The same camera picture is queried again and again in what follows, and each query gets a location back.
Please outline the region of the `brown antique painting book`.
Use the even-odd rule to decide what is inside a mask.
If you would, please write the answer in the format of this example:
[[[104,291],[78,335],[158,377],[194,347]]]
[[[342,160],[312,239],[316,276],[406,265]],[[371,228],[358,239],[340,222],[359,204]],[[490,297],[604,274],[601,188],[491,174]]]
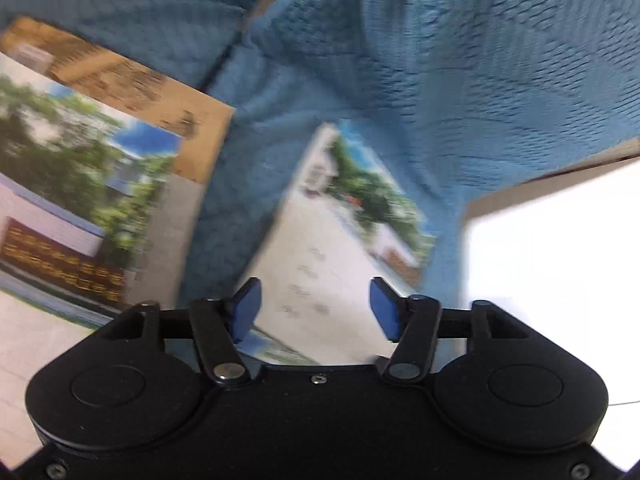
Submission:
[[[152,299],[172,307],[232,108],[152,68],[24,16],[2,34],[1,59],[4,56],[87,98],[180,136],[174,171],[149,222],[148,244],[126,305]]]

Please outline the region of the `blue textured sofa cover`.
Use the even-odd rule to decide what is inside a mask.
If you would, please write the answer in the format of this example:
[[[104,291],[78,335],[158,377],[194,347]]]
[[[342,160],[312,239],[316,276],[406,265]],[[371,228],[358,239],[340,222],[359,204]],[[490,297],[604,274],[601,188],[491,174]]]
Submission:
[[[431,221],[425,295],[460,297],[484,195],[639,133],[639,0],[1,0],[234,108],[179,297],[224,297],[314,130],[350,119]]]

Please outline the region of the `scenic photo envelope bottom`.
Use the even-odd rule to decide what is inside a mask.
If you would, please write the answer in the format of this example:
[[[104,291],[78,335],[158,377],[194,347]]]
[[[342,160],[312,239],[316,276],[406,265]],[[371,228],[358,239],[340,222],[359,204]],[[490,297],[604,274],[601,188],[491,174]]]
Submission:
[[[272,338],[262,330],[252,328],[245,338],[238,344],[238,350],[269,364],[289,366],[317,365],[313,359],[291,348],[277,339]]]

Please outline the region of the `scenic photo envelope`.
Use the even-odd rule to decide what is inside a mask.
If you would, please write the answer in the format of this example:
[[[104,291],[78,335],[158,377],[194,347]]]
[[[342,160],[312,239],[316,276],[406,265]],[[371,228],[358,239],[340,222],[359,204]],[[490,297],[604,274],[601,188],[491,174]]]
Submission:
[[[254,328],[313,359],[348,365],[394,346],[369,307],[372,278],[420,288],[436,237],[352,122],[312,137],[245,274],[262,282]]]
[[[126,307],[180,136],[1,60],[1,459],[32,375]]]
[[[238,344],[238,350],[269,364],[289,366],[317,365],[313,359],[291,348],[277,339],[272,338],[262,330],[252,328],[245,338]]]

